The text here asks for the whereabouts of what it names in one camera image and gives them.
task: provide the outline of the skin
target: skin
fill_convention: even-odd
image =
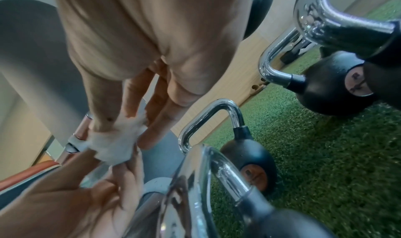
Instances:
[[[1,210],[1,237],[122,237],[143,192],[142,154],[135,150],[92,188],[79,188],[99,164],[94,155],[80,153]]]
[[[138,146],[154,146],[228,68],[252,0],[56,0],[69,54],[81,72],[94,131],[146,106]]]

